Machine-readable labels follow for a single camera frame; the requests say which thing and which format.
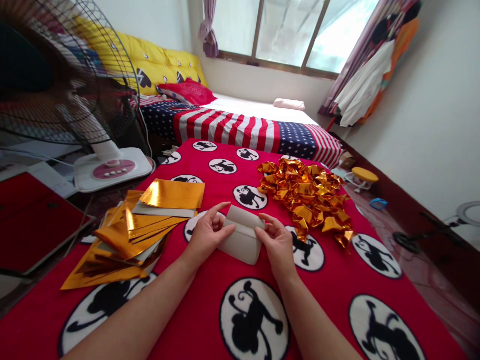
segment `blue object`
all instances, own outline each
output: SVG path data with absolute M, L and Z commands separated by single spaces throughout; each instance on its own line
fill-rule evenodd
M 370 201 L 370 206 L 374 209 L 377 209 L 377 210 L 385 209 L 388 204 L 389 204 L 388 202 L 386 202 L 385 200 L 383 200 L 379 197 Z

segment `purple curtain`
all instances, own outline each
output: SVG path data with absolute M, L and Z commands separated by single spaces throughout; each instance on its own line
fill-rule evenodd
M 217 0 L 203 0 L 203 8 L 205 10 L 205 20 L 198 30 L 198 38 L 203 42 L 203 52 L 209 58 L 216 58 L 219 55 L 219 43 L 212 29 L 215 17 L 215 8 Z
M 348 84 L 350 79 L 355 75 L 355 73 L 363 65 L 367 57 L 371 54 L 372 47 L 370 44 L 370 38 L 377 27 L 377 25 L 385 19 L 388 15 L 393 13 L 399 13 L 403 6 L 405 5 L 405 0 L 380 0 L 376 6 L 373 14 L 368 20 L 365 29 L 360 35 L 358 42 L 356 43 L 353 51 L 351 52 L 348 60 L 343 67 L 340 75 L 338 76 L 336 82 L 333 84 L 333 87 L 326 98 L 325 103 L 321 106 L 318 113 L 324 116 L 330 116 L 332 110 L 335 107 L 335 99 L 342 92 L 345 85 Z

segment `pink pillow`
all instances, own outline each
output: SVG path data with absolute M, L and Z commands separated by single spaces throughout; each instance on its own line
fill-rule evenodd
M 208 105 L 218 99 L 207 87 L 190 78 L 178 84 L 158 84 L 156 89 L 161 95 L 165 94 L 188 106 Z

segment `cardboard box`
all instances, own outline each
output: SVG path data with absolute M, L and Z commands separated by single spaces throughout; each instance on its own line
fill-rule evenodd
M 353 158 L 352 154 L 350 154 L 348 151 L 345 152 L 341 157 L 340 157 L 340 165 L 338 165 L 339 168 L 348 170 L 351 169 L 352 166 L 355 164 L 355 159 Z

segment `gold ribbon bow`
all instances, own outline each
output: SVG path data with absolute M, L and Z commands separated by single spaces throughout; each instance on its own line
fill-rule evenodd
M 335 195 L 343 180 L 317 165 L 306 166 L 300 160 L 280 159 L 258 165 L 268 173 L 260 181 L 258 191 L 270 193 L 292 212 L 298 238 L 306 242 L 309 227 L 320 227 L 323 233 L 334 232 L 334 238 L 348 250 L 354 232 L 352 219 L 345 213 L 347 195 Z

